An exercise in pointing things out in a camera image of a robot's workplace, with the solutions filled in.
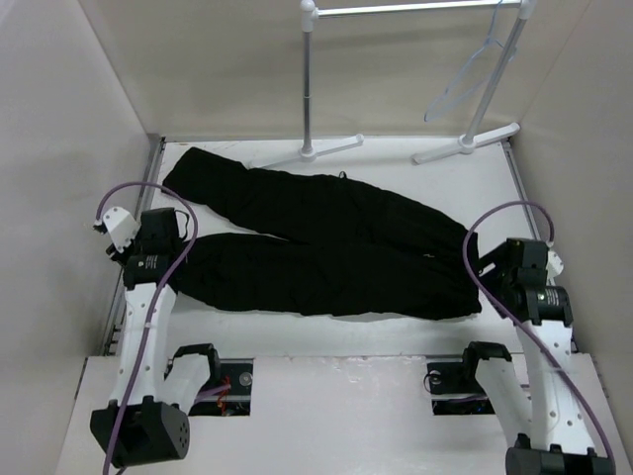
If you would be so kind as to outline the black trousers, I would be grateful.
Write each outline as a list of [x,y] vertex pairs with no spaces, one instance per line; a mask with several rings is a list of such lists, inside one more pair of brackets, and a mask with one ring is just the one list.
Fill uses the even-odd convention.
[[343,175],[249,169],[199,148],[163,183],[234,225],[197,238],[174,275],[183,294],[216,309],[432,321],[482,309],[463,262],[476,241],[395,192]]

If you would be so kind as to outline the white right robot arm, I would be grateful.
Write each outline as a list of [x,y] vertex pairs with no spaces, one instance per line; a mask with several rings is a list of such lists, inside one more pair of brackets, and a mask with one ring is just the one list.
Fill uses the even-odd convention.
[[573,312],[568,292],[549,284],[553,253],[539,240],[509,238],[467,267],[497,312],[514,325],[528,385],[518,381],[500,343],[474,341],[459,380],[484,390],[507,442],[508,474],[613,474],[611,453],[599,455],[588,426],[597,419],[570,376]]

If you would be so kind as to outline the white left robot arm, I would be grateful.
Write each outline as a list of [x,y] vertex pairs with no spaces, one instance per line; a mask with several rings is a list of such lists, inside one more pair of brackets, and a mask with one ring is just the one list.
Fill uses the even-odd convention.
[[172,208],[135,218],[112,207],[95,228],[110,237],[107,252],[123,267],[126,302],[115,385],[106,407],[90,418],[105,452],[103,471],[181,460],[189,451],[189,413],[198,394],[212,394],[222,383],[212,344],[167,353],[178,294],[174,274],[194,243],[181,238]]

